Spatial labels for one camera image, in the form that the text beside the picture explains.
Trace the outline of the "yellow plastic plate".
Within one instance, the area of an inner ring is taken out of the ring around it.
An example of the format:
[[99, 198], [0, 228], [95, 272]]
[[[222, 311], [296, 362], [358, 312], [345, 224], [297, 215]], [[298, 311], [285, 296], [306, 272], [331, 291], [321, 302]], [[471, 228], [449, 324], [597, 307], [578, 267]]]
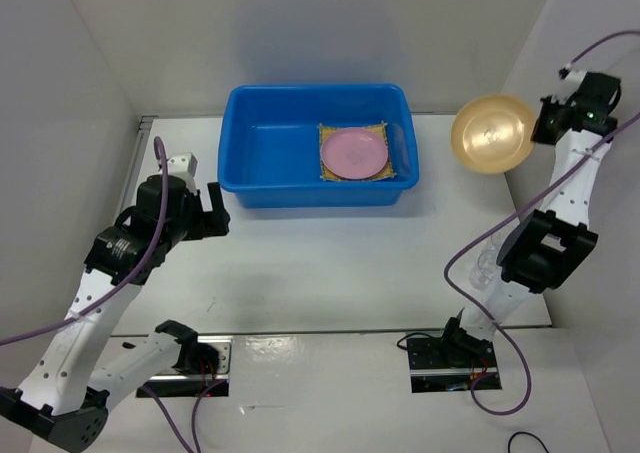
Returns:
[[463, 106], [451, 127], [451, 149], [469, 170], [505, 173], [533, 151], [536, 113], [522, 100], [505, 94], [479, 97]]

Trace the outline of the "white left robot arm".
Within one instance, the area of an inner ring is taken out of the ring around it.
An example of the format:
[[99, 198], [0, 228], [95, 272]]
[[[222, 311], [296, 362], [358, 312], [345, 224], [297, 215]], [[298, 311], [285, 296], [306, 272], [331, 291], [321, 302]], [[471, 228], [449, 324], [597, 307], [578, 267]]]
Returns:
[[209, 211], [199, 190], [178, 176], [152, 175], [138, 187], [134, 204], [96, 236], [80, 287], [34, 370], [18, 387], [2, 388], [2, 417], [65, 452], [83, 452], [115, 407], [154, 375], [172, 369], [215, 376], [219, 350], [174, 320], [112, 363], [97, 365], [121, 316], [168, 253], [181, 241], [228, 234], [221, 188], [210, 183], [207, 190]]

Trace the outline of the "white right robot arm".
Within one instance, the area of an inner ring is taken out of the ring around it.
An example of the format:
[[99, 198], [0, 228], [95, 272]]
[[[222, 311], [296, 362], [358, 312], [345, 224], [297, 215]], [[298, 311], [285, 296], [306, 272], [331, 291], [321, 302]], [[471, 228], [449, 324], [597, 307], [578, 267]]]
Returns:
[[618, 127], [621, 80], [565, 67], [556, 93], [541, 100], [530, 141], [555, 151], [549, 189], [502, 242], [482, 297], [447, 322], [438, 354], [450, 366], [480, 357], [523, 303], [555, 290], [594, 250], [589, 204], [601, 161]]

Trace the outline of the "blue plastic bin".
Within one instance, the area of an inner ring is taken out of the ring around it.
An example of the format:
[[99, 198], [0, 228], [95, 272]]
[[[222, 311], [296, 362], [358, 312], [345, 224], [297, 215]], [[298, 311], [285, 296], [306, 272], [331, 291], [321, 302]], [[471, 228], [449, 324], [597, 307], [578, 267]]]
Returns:
[[[385, 128], [393, 177], [322, 177], [323, 127]], [[218, 181], [246, 208], [387, 206], [420, 178], [418, 147], [403, 91], [393, 84], [247, 85], [223, 115]]]

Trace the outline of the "clear plastic cup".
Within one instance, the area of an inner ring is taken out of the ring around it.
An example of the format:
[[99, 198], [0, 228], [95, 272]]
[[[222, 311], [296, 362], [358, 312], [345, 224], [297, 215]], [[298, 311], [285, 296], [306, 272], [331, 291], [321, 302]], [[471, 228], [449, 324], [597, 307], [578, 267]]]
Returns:
[[478, 291], [485, 291], [498, 271], [497, 258], [505, 240], [503, 232], [496, 232], [489, 237], [470, 272], [471, 286]]

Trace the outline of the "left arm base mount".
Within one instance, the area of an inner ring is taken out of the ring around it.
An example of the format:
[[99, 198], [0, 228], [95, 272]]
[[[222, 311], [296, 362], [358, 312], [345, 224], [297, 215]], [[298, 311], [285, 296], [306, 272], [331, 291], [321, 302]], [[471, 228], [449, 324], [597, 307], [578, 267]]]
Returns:
[[189, 373], [180, 373], [173, 368], [165, 369], [151, 377], [144, 386], [159, 398], [196, 398], [205, 389], [206, 397], [229, 395], [229, 374], [233, 340], [231, 336], [206, 336], [199, 338], [201, 344], [217, 352], [217, 359], [198, 359]]

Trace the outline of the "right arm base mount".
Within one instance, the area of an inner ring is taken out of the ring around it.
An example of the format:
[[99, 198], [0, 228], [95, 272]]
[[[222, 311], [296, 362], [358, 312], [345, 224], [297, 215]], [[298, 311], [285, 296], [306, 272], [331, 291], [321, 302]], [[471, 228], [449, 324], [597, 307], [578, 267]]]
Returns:
[[396, 347], [406, 353], [414, 394], [468, 391], [476, 379], [477, 390], [502, 388], [492, 344], [484, 345], [480, 353], [470, 353], [443, 346], [432, 333], [417, 331], [402, 336]]

